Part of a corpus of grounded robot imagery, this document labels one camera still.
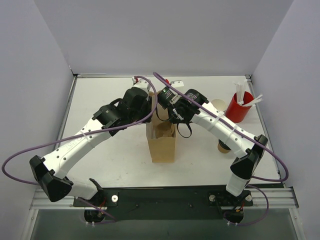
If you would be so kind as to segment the brown paper bag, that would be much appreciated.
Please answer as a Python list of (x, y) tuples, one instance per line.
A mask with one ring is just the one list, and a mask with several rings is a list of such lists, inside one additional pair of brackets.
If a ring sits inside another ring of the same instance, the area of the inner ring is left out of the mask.
[(151, 160), (153, 163), (173, 163), (175, 161), (176, 155), (177, 127), (172, 123), (174, 125), (173, 137), (156, 138), (156, 126), (163, 122), (169, 122), (161, 121), (157, 117), (158, 114), (162, 120), (168, 119), (169, 116), (167, 109), (163, 109), (162, 106), (158, 103), (156, 106), (156, 110), (152, 114), (151, 121), (146, 123), (146, 139)]

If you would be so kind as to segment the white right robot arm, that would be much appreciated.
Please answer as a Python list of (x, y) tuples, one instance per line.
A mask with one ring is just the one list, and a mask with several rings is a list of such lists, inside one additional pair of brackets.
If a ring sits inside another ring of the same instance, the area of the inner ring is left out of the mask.
[(222, 148), (231, 150), (236, 159), (230, 166), (231, 177), (226, 191), (238, 197), (251, 180), (264, 154), (264, 148), (246, 139), (245, 136), (266, 146), (264, 135), (255, 136), (229, 120), (218, 111), (208, 99), (195, 89), (185, 95), (189, 101), (168, 87), (157, 94), (158, 103), (168, 110), (169, 121), (173, 124), (197, 124), (218, 138)]

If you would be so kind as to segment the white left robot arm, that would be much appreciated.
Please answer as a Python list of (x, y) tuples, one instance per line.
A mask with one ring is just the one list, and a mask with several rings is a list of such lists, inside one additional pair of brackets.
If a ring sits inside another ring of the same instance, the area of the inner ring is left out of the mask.
[(75, 180), (67, 177), (67, 174), (97, 145), (117, 134), (120, 127), (139, 120), (144, 123), (151, 120), (147, 117), (152, 107), (149, 90), (148, 86), (133, 86), (122, 98), (100, 107), (78, 132), (79, 138), (72, 139), (43, 157), (36, 155), (29, 161), (35, 180), (51, 202), (66, 196), (80, 197), (92, 206), (104, 201), (104, 190), (96, 180)]

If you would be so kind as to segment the brown paper coffee cup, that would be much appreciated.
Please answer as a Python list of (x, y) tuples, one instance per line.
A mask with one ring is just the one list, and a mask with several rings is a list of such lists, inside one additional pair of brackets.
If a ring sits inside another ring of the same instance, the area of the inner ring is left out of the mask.
[(231, 151), (231, 149), (221, 140), (218, 141), (217, 148), (223, 154), (227, 154)]

